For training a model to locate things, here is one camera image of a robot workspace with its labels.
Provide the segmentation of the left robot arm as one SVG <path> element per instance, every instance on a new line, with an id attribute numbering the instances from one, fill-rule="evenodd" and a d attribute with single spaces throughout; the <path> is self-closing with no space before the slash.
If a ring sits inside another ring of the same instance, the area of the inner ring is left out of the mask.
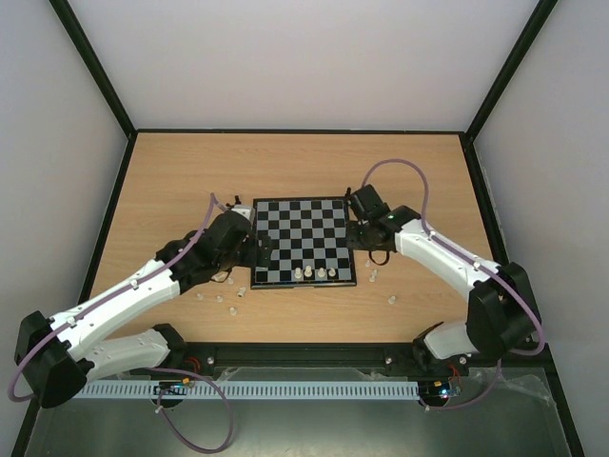
<path id="1" fill-rule="evenodd" d="M 236 205 L 183 238 L 168 242 L 140 269 L 74 308 L 20 323 L 14 360 L 42 408 L 58 407 L 86 384 L 134 368 L 176 364 L 184 341 L 170 325 L 113 339 L 145 311 L 208 283 L 235 267 L 251 268 L 270 242 L 254 232 L 255 210 Z"/>

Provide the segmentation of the black enclosure frame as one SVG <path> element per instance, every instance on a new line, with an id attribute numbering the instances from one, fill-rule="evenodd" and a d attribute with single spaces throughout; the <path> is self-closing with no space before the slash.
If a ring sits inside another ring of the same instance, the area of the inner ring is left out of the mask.
<path id="1" fill-rule="evenodd" d="M 112 114 L 117 119 L 121 129 L 128 139 L 125 152 L 115 179 L 112 194 L 108 201 L 108 208 L 104 214 L 104 219 L 96 240 L 95 248 L 89 262 L 87 275 L 83 284 L 80 297 L 85 299 L 92 290 L 93 279 L 97 273 L 103 248 L 108 239 L 108 233 L 119 196 L 128 172 L 128 165 L 131 159 L 133 149 L 140 133 L 246 133 L 246 134 L 398 134 L 398 135 L 423 135 L 426 131 L 416 129 L 227 129 L 227 128 L 212 128 L 212 129 L 137 129 L 128 117 L 120 97 L 118 96 L 114 86 L 111 84 L 108 75 L 100 62 L 94 47 L 90 43 L 85 30 L 83 29 L 76 13 L 68 1 L 52 1 L 50 3 L 54 13 L 58 17 L 63 29 L 68 34 L 71 42 L 78 51 L 80 58 L 85 63 L 88 72 L 95 81 L 98 89 L 101 91 Z M 514 77 L 517 69 L 521 65 L 526 53 L 532 47 L 540 31 L 545 26 L 546 21 L 550 17 L 557 3 L 555 1 L 539 1 L 534 7 L 531 15 L 527 19 L 517 41 L 510 50 L 506 60 L 501 66 L 497 77 L 495 78 L 488 93 L 484 97 L 480 108 L 477 110 L 471 125 L 465 131 L 457 130 L 455 133 L 459 136 L 461 142 L 462 153 L 465 164 L 469 172 L 472 188 L 474 190 L 481 220 L 484 226 L 486 237 L 491 248 L 493 257 L 498 261 L 506 261 L 508 259 L 504 239 L 501 235 L 499 217 L 494 209 L 492 209 L 491 199 L 489 195 L 488 184 L 484 181 L 481 171 L 480 159 L 475 151 L 474 141 L 480 134 L 486 121 L 493 112 L 495 106 L 499 103 L 504 91 L 508 87 Z M 550 392 L 554 399 L 558 401 L 558 415 L 560 418 L 561 428 L 566 438 L 566 443 L 573 456 L 582 456 L 584 454 L 580 438 L 578 436 L 574 420 L 572 418 L 560 377 L 556 372 L 556 366 L 550 350 L 546 350 L 542 355 L 532 359 L 523 359 L 523 365 L 526 368 L 544 368 L 546 376 L 549 378 Z"/>

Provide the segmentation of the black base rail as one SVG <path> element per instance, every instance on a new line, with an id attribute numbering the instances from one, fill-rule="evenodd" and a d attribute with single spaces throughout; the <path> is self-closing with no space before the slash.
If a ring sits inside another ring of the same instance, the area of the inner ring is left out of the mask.
<path id="1" fill-rule="evenodd" d="M 187 355 L 198 359 L 203 366 L 215 368 L 410 368 L 417 365 L 410 343 L 189 343 Z"/>

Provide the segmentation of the black and silver chessboard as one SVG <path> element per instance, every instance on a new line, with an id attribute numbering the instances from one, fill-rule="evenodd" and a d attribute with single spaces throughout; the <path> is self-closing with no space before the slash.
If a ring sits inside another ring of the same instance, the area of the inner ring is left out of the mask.
<path id="1" fill-rule="evenodd" d="M 258 198 L 253 207 L 256 235 L 268 235 L 273 251 L 269 267 L 252 270 L 251 288 L 357 285 L 354 254 L 346 241 L 348 206 L 342 196 Z M 313 270 L 310 278 L 304 276 L 307 266 Z M 294 278 L 295 268 L 302 269 L 302 279 Z M 319 268 L 326 270 L 324 279 L 317 275 Z M 330 268 L 336 269 L 335 278 L 328 276 Z"/>

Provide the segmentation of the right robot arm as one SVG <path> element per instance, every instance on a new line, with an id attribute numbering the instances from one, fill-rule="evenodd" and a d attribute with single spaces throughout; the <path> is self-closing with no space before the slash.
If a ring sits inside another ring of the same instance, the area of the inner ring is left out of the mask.
<path id="1" fill-rule="evenodd" d="M 422 214 L 407 206 L 391 209 L 371 185 L 349 190 L 354 218 L 347 244 L 367 253 L 398 253 L 418 262 L 466 302 L 462 322 L 440 322 L 412 343 L 412 357 L 433 373 L 456 356 L 480 354 L 497 362 L 508 353 L 526 354 L 525 340 L 540 333 L 540 317 L 527 273 L 520 265 L 483 259 L 436 232 Z"/>

